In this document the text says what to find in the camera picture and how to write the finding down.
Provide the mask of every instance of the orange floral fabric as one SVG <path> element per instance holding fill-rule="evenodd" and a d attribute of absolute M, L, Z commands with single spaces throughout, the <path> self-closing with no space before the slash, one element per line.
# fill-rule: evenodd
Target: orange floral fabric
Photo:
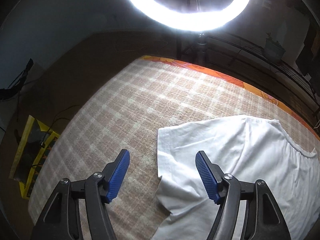
<path fill-rule="evenodd" d="M 287 107 L 284 103 L 281 101 L 273 98 L 272 96 L 268 95 L 267 93 L 261 91 L 260 89 L 257 89 L 256 87 L 249 85 L 239 79 L 236 79 L 234 77 L 231 77 L 229 75 L 226 75 L 224 73 L 218 72 L 213 69 L 201 67 L 195 64 L 187 63 L 184 61 L 176 60 L 176 59 L 170 59 L 170 58 L 164 58 L 164 57 L 155 57 L 155 56 L 143 56 L 141 59 L 154 61 L 154 62 L 163 62 L 168 65 L 177 66 L 177 67 L 183 67 L 192 69 L 201 73 L 205 73 L 207 75 L 217 77 L 224 79 L 225 81 L 232 83 L 236 86 L 239 86 L 241 88 L 246 89 L 249 92 L 254 93 L 255 95 L 262 97 L 263 99 L 269 101 L 270 103 L 273 103 L 274 105 L 278 106 L 280 109 L 291 115 L 294 119 L 296 119 L 298 122 L 300 122 L 304 127 L 306 127 L 318 140 L 320 140 L 320 137 L 316 134 L 316 132 L 294 111 L 292 111 L 289 107 Z"/>

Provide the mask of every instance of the floor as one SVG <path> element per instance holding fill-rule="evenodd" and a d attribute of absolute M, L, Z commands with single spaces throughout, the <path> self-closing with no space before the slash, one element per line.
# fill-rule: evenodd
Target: floor
<path fill-rule="evenodd" d="M 21 240 L 30 239 L 33 223 L 28 215 L 28 201 L 21 198 L 18 183 L 8 179 L 18 146 L 13 135 L 14 129 L 21 135 L 29 114 L 50 125 L 58 112 L 69 106 L 79 105 L 59 115 L 71 119 L 104 83 L 136 58 L 143 55 L 175 58 L 175 52 L 176 39 L 169 34 L 139 32 L 94 34 L 58 59 L 21 97 L 19 114 L 16 112 L 12 117 L 0 145 L 2 171 L 0 198 L 8 220 Z M 232 69 L 224 72 L 230 75 Z M 60 120 L 55 123 L 53 129 L 61 133 L 67 124 L 68 121 Z"/>

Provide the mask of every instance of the plaid blanket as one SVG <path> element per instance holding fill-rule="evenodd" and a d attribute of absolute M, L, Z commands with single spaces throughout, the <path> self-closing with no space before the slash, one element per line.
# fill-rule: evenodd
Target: plaid blanket
<path fill-rule="evenodd" d="M 135 60 L 108 81 L 61 134 L 29 200 L 33 222 L 61 178 L 86 179 L 126 148 L 131 163 L 118 197 L 107 205 L 108 213 L 118 239 L 150 239 L 167 216 L 154 198 L 158 129 L 237 114 L 278 119 L 304 150 L 315 147 L 320 152 L 320 141 L 305 126 L 246 89 L 165 61 Z M 84 239 L 90 239 L 84 201 L 80 216 Z"/>

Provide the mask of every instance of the screw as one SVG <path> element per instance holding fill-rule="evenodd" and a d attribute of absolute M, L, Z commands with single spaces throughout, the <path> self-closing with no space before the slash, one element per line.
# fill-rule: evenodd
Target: screw
<path fill-rule="evenodd" d="M 60 180 L 60 183 L 63 184 L 63 185 L 67 184 L 68 182 L 69 182 L 68 178 L 63 178 L 63 179 Z"/>
<path fill-rule="evenodd" d="M 231 180 L 233 178 L 233 176 L 230 173 L 224 174 L 223 177 L 227 180 Z"/>
<path fill-rule="evenodd" d="M 258 179 L 257 183 L 259 186 L 264 186 L 266 184 L 265 181 L 262 179 Z"/>
<path fill-rule="evenodd" d="M 101 172 L 95 172 L 95 173 L 93 174 L 93 176 L 94 176 L 95 178 L 101 178 L 101 177 L 102 177 L 102 173 L 101 173 Z"/>

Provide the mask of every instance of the white t-shirt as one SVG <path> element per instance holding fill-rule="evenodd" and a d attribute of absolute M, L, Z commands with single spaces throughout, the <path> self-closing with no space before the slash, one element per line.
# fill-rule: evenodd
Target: white t-shirt
<path fill-rule="evenodd" d="M 238 180 L 263 179 L 273 193 L 291 239 L 303 239 L 320 213 L 320 165 L 316 150 L 304 151 L 277 120 L 245 115 L 160 128 L 156 197 L 170 212 L 153 240 L 206 239 L 219 206 L 208 198 L 196 169 L 204 151 L 212 163 Z M 233 239 L 240 239 L 241 201 Z"/>

